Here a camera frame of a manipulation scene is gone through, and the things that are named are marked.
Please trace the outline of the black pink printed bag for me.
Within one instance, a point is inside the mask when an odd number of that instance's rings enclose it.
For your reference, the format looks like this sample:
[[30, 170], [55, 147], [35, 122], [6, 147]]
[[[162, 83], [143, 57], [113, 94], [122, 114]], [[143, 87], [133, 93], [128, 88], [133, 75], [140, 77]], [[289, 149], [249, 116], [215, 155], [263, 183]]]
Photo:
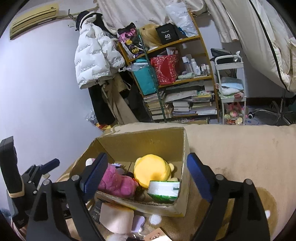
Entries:
[[134, 23], [117, 30], [117, 37], [125, 49], [129, 59], [144, 54], [143, 46], [138, 37], [137, 28]]

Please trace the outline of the green tissue pack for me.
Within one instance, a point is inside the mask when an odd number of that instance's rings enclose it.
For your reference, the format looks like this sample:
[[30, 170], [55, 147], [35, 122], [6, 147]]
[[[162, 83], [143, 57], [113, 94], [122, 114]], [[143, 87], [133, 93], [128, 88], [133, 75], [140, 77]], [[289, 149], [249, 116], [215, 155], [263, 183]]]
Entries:
[[147, 194], [158, 203], [174, 203], [179, 192], [179, 181], [151, 181], [147, 189]]

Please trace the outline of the red gift bag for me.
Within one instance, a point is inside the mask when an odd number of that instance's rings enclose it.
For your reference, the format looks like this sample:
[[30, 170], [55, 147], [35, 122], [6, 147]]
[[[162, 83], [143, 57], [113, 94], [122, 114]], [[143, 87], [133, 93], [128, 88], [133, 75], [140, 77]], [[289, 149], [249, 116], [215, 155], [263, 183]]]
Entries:
[[180, 73], [179, 55], [163, 55], [151, 58], [160, 86], [174, 83]]

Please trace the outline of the black box with 40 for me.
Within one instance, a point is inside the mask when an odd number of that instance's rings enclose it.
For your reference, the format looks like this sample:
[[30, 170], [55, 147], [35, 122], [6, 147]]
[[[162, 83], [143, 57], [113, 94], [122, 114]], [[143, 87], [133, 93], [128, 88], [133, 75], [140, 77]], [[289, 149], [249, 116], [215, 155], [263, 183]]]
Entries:
[[175, 26], [172, 23], [157, 27], [156, 32], [163, 45], [178, 41], [180, 39], [176, 32]]

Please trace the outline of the pink plush bear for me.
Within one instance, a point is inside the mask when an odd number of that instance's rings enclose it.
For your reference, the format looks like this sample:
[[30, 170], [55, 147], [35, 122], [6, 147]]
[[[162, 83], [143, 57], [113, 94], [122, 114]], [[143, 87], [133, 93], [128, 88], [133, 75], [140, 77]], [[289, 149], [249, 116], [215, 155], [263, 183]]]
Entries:
[[98, 190], [120, 198], [132, 198], [137, 187], [137, 181], [130, 176], [119, 174], [116, 166], [108, 164], [107, 170], [98, 185]]

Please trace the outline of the cardboard box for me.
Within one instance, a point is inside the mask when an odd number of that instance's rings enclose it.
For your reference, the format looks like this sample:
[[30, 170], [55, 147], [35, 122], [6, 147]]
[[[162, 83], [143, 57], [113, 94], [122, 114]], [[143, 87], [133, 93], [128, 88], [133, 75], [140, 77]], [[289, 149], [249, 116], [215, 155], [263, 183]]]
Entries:
[[184, 128], [160, 128], [139, 132], [109, 133], [96, 138], [88, 149], [69, 168], [69, 175], [81, 174], [88, 158], [95, 158], [101, 152], [107, 154], [109, 163], [121, 163], [128, 171], [132, 171], [137, 158], [147, 154], [162, 157], [175, 166], [172, 176], [180, 180], [180, 191], [177, 200], [172, 204], [153, 202], [145, 196], [143, 202], [123, 199], [97, 191], [96, 198], [120, 204], [130, 209], [161, 216], [184, 217], [186, 215], [190, 173], [187, 168], [189, 143]]

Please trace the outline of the wooden bookshelf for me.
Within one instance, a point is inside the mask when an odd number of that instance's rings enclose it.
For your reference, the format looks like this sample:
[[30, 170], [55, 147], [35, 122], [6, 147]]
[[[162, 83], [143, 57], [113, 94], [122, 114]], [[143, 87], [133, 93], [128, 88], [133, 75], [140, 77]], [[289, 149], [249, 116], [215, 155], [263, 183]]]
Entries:
[[153, 121], [216, 115], [218, 96], [207, 51], [186, 54], [184, 44], [205, 48], [190, 11], [162, 26], [134, 23], [118, 29], [119, 48]]

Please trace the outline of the blonde wig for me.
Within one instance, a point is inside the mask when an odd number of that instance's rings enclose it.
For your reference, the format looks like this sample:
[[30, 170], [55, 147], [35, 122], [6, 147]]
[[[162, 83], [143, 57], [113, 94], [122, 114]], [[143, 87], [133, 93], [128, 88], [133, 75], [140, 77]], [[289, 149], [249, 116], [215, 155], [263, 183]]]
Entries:
[[157, 27], [159, 27], [159, 25], [146, 24], [139, 29], [139, 33], [142, 37], [142, 40], [149, 50], [156, 49], [162, 45], [161, 39], [159, 38], [158, 33], [156, 31]]

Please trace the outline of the teal bag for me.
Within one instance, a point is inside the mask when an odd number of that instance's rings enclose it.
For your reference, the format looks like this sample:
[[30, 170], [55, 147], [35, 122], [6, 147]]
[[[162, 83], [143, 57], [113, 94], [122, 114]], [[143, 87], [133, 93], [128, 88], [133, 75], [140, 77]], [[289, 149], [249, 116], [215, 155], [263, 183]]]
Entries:
[[132, 64], [133, 74], [140, 86], [143, 95], [150, 95], [156, 93], [156, 88], [154, 86], [154, 81], [149, 72], [149, 66], [145, 59], [137, 59], [135, 63]]

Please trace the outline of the beige hanging coat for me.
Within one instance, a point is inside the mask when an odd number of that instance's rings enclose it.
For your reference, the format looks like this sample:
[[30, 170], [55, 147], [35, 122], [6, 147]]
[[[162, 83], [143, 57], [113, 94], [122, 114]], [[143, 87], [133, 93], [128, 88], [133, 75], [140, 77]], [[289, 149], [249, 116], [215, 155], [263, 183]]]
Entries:
[[128, 88], [118, 73], [113, 79], [106, 81], [105, 84], [102, 85], [104, 99], [115, 117], [117, 124], [126, 125], [137, 123], [138, 119], [119, 93], [121, 90], [128, 90]]

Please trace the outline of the white puffer jacket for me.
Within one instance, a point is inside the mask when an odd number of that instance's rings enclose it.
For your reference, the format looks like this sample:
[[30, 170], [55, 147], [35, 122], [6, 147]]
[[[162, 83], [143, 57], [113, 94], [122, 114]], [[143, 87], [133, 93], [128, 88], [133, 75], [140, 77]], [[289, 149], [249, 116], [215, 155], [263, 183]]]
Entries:
[[125, 59], [117, 51], [115, 39], [95, 25], [98, 18], [98, 13], [88, 13], [77, 23], [79, 38], [74, 64], [80, 89], [105, 84], [125, 66]]

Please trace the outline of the white plastic bag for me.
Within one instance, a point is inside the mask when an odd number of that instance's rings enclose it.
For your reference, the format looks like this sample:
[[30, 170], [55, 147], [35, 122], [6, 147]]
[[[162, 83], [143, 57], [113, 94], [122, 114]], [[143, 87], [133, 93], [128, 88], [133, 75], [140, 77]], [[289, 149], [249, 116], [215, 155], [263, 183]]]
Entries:
[[165, 10], [169, 18], [187, 37], [198, 35], [185, 3], [170, 4], [165, 7]]

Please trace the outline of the white rolling cart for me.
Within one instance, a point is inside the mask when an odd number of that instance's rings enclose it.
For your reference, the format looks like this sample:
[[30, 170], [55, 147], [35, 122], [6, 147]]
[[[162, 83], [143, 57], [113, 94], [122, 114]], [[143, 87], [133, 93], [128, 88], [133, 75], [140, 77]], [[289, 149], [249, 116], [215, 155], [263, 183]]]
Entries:
[[216, 87], [222, 107], [222, 124], [242, 126], [246, 119], [244, 63], [240, 52], [214, 59]]

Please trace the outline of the yellow plush toy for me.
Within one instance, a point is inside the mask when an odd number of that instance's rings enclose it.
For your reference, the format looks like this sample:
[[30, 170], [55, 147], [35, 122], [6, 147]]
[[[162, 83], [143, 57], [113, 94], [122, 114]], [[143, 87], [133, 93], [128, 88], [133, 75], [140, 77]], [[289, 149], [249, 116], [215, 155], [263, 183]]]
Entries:
[[178, 181], [178, 178], [172, 177], [174, 169], [172, 163], [157, 155], [148, 154], [135, 161], [133, 175], [141, 187], [148, 189], [151, 181]]

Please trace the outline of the white curtain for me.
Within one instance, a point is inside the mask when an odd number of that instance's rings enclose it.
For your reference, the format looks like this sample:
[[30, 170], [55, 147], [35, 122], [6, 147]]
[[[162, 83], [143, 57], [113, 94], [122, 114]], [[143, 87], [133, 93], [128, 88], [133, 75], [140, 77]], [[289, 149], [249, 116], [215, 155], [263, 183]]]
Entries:
[[222, 1], [97, 1], [107, 28], [114, 33], [130, 23], [137, 28], [149, 23], [166, 24], [171, 21], [166, 12], [167, 6], [178, 3], [184, 3], [195, 15], [208, 11], [222, 43], [239, 40]]

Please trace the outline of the wall air conditioner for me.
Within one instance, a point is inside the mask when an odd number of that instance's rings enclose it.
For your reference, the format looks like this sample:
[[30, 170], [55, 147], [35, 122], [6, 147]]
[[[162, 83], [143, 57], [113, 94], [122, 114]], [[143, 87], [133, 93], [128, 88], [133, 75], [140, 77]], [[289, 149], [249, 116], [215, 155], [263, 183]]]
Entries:
[[55, 20], [59, 13], [59, 4], [52, 3], [30, 10], [15, 18], [10, 26], [10, 40], [37, 25]]

